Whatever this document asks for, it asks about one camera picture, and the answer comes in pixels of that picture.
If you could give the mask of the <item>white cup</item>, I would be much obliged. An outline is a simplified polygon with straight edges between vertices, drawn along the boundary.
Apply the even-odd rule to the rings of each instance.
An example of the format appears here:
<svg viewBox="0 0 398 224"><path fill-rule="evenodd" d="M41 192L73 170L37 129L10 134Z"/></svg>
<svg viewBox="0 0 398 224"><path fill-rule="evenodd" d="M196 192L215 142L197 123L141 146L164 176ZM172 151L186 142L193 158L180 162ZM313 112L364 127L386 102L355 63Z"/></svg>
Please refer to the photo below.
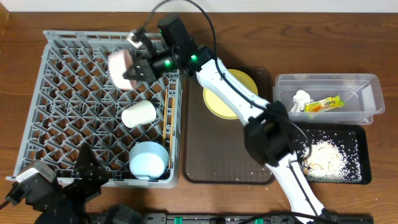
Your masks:
<svg viewBox="0 0 398 224"><path fill-rule="evenodd" d="M147 100L142 100L126 108L121 114L122 122L128 128L148 124L156 119L155 106Z"/></svg>

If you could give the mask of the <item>wooden chopstick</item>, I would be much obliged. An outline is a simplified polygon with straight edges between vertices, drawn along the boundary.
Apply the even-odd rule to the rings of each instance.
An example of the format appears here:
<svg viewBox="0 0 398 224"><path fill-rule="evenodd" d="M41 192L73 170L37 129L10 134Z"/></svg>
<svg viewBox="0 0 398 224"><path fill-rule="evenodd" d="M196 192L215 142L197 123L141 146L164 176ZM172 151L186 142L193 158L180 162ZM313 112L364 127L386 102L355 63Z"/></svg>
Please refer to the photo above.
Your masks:
<svg viewBox="0 0 398 224"><path fill-rule="evenodd" d="M169 103L169 89L166 88L166 90L165 90L165 103L164 103L163 132L162 132L162 145L163 145L163 147L165 147L165 143L166 143L168 103Z"/></svg>
<svg viewBox="0 0 398 224"><path fill-rule="evenodd" d="M172 119L171 119L171 128L170 128L170 146L169 146L169 164L168 169L171 168L172 164L172 143L174 136L174 113L175 113L175 98L172 98Z"/></svg>

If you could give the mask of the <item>light blue bowl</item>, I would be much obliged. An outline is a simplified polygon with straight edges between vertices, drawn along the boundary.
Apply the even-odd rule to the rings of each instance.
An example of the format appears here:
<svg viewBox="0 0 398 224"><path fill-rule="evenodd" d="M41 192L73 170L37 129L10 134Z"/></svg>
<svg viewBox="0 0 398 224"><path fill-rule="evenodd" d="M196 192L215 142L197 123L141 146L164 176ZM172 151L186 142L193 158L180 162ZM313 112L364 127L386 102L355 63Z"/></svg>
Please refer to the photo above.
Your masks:
<svg viewBox="0 0 398 224"><path fill-rule="evenodd" d="M163 145L139 142L129 152L129 169L137 179L158 179L165 172L169 159L169 152Z"/></svg>

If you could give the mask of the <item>yellow plate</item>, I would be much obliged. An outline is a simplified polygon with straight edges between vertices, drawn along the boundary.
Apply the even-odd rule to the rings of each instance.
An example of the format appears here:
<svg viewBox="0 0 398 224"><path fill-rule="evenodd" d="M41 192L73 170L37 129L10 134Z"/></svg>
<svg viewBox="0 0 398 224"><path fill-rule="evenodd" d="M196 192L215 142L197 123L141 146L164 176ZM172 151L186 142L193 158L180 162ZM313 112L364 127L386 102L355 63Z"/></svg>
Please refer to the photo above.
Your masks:
<svg viewBox="0 0 398 224"><path fill-rule="evenodd" d="M248 74L236 69L229 69L228 71L247 89L258 95L257 85ZM205 88L203 99L207 108L216 116L223 119L238 119L238 116L212 91Z"/></svg>

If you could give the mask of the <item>white napkin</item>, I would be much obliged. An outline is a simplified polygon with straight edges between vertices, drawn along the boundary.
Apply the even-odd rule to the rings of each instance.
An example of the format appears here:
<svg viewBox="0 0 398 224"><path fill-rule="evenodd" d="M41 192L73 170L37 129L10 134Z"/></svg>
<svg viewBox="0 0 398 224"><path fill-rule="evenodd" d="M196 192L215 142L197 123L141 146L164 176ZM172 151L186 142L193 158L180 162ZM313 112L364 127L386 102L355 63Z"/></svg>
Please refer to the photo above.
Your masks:
<svg viewBox="0 0 398 224"><path fill-rule="evenodd" d="M297 91L292 99L294 105L290 110L291 112L303 112L306 104L314 102L310 95L304 90Z"/></svg>

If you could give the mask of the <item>yellow orange snack wrapper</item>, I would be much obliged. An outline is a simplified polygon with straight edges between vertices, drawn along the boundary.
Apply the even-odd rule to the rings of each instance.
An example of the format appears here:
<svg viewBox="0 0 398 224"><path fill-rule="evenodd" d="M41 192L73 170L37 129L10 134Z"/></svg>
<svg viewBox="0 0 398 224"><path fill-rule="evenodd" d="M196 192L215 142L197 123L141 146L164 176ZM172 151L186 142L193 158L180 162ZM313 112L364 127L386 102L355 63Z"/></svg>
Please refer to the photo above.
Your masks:
<svg viewBox="0 0 398 224"><path fill-rule="evenodd" d="M344 105L344 101L339 96L328 97L320 101L307 103L304 107L304 112L323 112L334 108L341 108Z"/></svg>

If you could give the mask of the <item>rice and food scraps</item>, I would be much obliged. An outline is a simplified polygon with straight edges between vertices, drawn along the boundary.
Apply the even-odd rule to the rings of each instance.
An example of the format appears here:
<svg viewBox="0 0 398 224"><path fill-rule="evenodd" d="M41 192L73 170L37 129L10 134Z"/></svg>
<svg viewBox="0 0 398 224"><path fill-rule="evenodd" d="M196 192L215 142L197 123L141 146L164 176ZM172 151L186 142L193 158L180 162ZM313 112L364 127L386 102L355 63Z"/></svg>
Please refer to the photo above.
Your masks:
<svg viewBox="0 0 398 224"><path fill-rule="evenodd" d="M304 131L311 146L303 141L297 150L299 166L308 181L358 184L362 181L359 146L352 131Z"/></svg>

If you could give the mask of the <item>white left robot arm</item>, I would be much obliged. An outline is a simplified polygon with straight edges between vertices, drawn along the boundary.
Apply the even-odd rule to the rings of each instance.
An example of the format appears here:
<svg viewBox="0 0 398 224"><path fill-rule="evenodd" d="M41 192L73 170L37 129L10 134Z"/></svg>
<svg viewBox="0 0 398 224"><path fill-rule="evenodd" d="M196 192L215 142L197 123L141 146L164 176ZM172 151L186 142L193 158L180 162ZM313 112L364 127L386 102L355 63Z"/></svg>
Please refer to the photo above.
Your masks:
<svg viewBox="0 0 398 224"><path fill-rule="evenodd" d="M126 223L142 221L142 215L125 206L111 207L107 212L90 215L85 204L101 195L101 186L109 181L106 169L97 160L91 146L80 146L74 171L81 175L63 187L58 183L56 172L45 162L35 160L15 177L12 189L6 195L4 208L25 203L40 211L36 223Z"/></svg>

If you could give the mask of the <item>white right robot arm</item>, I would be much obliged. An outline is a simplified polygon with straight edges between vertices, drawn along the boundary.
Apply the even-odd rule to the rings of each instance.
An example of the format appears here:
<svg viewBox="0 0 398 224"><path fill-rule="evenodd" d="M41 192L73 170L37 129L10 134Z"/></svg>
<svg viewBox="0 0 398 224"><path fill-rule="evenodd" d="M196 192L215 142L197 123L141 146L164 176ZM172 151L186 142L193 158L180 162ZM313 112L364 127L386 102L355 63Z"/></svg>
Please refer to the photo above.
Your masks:
<svg viewBox="0 0 398 224"><path fill-rule="evenodd" d="M123 77L147 82L176 69L195 75L203 88L238 116L248 154L277 179L290 203L289 215L302 223L334 223L300 169L293 143L298 126L289 119L284 105L270 103L248 90L225 68L216 50L195 43L178 15L161 19L157 27L165 44L163 51L155 49L145 26L126 37L136 49L145 47L146 53L132 55Z"/></svg>

